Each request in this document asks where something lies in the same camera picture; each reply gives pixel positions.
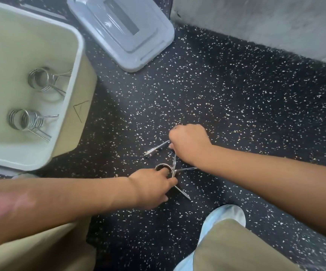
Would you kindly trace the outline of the metal spring collar clip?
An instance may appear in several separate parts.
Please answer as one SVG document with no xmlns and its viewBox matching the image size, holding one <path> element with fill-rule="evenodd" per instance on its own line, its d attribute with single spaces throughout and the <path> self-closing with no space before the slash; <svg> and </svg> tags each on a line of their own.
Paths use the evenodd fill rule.
<svg viewBox="0 0 326 271">
<path fill-rule="evenodd" d="M 53 68 L 43 66 L 30 71 L 27 77 L 29 86 L 38 92 L 48 92 L 54 90 L 61 96 L 65 97 L 66 92 L 56 84 L 59 78 L 70 78 L 72 69 L 65 73 L 57 73 Z"/>
<path fill-rule="evenodd" d="M 143 156 L 148 158 L 148 157 L 151 156 L 152 154 L 155 154 L 156 151 L 162 149 L 164 146 L 169 145 L 169 144 L 170 144 L 170 141 L 167 140 L 167 141 L 163 142 L 162 144 L 160 144 L 160 145 L 158 145 L 158 146 L 156 146 L 156 147 L 154 147 L 154 148 L 152 148 L 152 149 L 146 151 L 146 152 L 143 154 Z M 158 165 L 155 167 L 155 170 L 156 170 L 156 171 L 159 171 L 159 170 L 161 170 L 161 169 L 163 169 L 163 168 L 167 168 L 167 169 L 169 170 L 170 174 L 171 174 L 171 177 L 175 177 L 175 175 L 176 175 L 176 164 L 177 164 L 177 155 L 174 154 L 174 158 L 173 158 L 173 163 L 172 163 L 172 165 L 169 165 L 169 164 L 158 164 Z"/>
<path fill-rule="evenodd" d="M 23 109 L 22 121 L 24 129 L 29 130 L 31 133 L 39 136 L 43 140 L 50 142 L 51 136 L 42 131 L 40 128 L 44 124 L 45 119 L 58 118 L 60 115 L 47 115 L 43 116 L 38 111 L 31 109 Z"/>
<path fill-rule="evenodd" d="M 7 122 L 16 130 L 28 130 L 29 117 L 25 109 L 12 109 L 7 114 Z"/>
<path fill-rule="evenodd" d="M 170 177 L 175 177 L 176 172 L 177 172 L 177 173 L 181 173 L 181 172 L 187 172 L 187 171 L 191 171 L 191 170 L 196 170 L 196 169 L 197 169 L 196 167 L 189 167 L 189 168 L 175 169 L 175 168 L 171 167 L 171 166 L 168 165 L 168 164 L 164 164 L 164 163 L 162 163 L 162 164 L 158 164 L 158 165 L 155 167 L 155 170 L 156 170 L 156 171 L 159 171 L 159 170 L 161 170 L 161 169 L 163 169 L 163 168 L 167 168 L 167 169 L 168 169 L 168 171 L 169 171 L 168 175 L 169 175 Z M 177 191 L 179 191 L 179 192 L 180 192 L 180 193 L 181 193 L 185 198 L 187 198 L 189 201 L 191 201 L 190 196 L 189 196 L 186 192 L 184 192 L 183 190 L 181 190 L 178 186 L 174 186 L 174 187 L 175 187 L 175 189 L 176 189 Z"/>
</svg>

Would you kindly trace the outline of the person's right hand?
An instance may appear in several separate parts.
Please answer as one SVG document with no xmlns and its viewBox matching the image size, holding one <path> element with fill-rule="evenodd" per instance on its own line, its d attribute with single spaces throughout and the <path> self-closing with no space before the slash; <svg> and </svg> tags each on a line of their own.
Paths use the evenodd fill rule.
<svg viewBox="0 0 326 271">
<path fill-rule="evenodd" d="M 169 131 L 169 148 L 187 164 L 196 166 L 212 144 L 200 124 L 176 125 Z"/>
</svg>

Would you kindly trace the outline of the light blue right shoe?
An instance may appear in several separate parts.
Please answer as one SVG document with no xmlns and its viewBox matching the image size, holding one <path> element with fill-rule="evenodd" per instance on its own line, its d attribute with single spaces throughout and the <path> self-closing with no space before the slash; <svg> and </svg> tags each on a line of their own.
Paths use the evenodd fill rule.
<svg viewBox="0 0 326 271">
<path fill-rule="evenodd" d="M 237 205 L 223 205 L 213 210 L 204 220 L 198 239 L 198 245 L 213 226 L 223 220 L 232 219 L 238 222 L 244 228 L 246 227 L 246 217 L 244 211 Z M 173 271 L 193 271 L 193 258 L 195 250 L 184 258 L 174 268 Z"/>
</svg>

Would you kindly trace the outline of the cream plastic bin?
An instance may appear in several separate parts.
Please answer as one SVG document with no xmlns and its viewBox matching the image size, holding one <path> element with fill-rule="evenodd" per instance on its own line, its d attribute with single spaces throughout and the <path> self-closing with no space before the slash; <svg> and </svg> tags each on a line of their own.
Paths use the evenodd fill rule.
<svg viewBox="0 0 326 271">
<path fill-rule="evenodd" d="M 27 81 L 30 71 L 48 66 L 59 78 L 54 90 L 38 92 Z M 97 75 L 85 40 L 73 26 L 0 3 L 0 174 L 15 176 L 47 165 L 52 158 L 74 150 L 81 139 L 93 100 Z M 7 122 L 12 109 L 31 109 L 45 119 L 47 142 L 29 130 L 13 129 Z"/>
</svg>

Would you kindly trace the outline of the person's left forearm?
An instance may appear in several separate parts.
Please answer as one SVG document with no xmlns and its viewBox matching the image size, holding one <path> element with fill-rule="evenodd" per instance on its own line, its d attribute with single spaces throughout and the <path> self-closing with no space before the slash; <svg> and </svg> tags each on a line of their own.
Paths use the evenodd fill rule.
<svg viewBox="0 0 326 271">
<path fill-rule="evenodd" d="M 0 179 L 0 245 L 136 202 L 126 177 Z"/>
</svg>

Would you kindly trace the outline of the person's left hand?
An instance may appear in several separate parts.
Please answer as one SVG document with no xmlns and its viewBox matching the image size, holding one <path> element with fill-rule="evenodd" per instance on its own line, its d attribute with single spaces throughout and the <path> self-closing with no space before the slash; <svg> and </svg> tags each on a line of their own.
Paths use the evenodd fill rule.
<svg viewBox="0 0 326 271">
<path fill-rule="evenodd" d="M 164 203 L 156 202 L 154 198 L 153 170 L 153 168 L 140 169 L 128 177 L 133 188 L 131 194 L 135 199 L 135 206 L 141 209 L 153 209 Z"/>
</svg>

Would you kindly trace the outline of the person's right forearm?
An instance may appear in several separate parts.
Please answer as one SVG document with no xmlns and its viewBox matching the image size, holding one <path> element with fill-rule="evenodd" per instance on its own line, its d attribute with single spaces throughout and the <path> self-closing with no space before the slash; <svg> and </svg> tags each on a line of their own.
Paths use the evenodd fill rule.
<svg viewBox="0 0 326 271">
<path fill-rule="evenodd" d="M 275 205 L 326 237 L 326 167 L 298 160 L 198 146 L 194 165 Z"/>
</svg>

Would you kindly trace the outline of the person's trouser leg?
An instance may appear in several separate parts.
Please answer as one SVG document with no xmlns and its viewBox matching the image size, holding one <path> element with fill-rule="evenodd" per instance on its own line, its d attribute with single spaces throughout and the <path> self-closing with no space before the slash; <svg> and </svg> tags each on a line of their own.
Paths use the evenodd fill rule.
<svg viewBox="0 0 326 271">
<path fill-rule="evenodd" d="M 0 271 L 93 271 L 91 217 L 0 245 Z"/>
<path fill-rule="evenodd" d="M 302 271 L 233 219 L 216 223 L 197 246 L 193 271 Z"/>
</svg>

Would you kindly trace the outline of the person's right trouser leg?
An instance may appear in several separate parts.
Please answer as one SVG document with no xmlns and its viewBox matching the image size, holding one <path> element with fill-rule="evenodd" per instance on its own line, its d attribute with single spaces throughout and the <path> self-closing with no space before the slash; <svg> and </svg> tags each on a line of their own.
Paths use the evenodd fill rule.
<svg viewBox="0 0 326 271">
<path fill-rule="evenodd" d="M 233 219 L 216 223 L 197 246 L 193 271 L 302 271 Z"/>
</svg>

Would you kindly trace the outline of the person's left trouser leg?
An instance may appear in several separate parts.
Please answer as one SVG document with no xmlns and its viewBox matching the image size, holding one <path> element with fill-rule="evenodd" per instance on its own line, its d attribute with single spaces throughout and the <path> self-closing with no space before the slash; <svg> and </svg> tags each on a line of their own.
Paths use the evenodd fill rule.
<svg viewBox="0 0 326 271">
<path fill-rule="evenodd" d="M 0 245 L 0 271 L 93 271 L 91 217 Z"/>
</svg>

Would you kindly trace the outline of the grey plastic bin lid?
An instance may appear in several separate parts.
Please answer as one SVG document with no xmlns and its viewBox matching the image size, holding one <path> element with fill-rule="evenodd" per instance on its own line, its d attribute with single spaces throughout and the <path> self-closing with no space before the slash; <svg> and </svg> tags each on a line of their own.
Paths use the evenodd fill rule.
<svg viewBox="0 0 326 271">
<path fill-rule="evenodd" d="M 95 41 L 126 72 L 138 72 L 174 40 L 154 0 L 66 0 Z"/>
</svg>

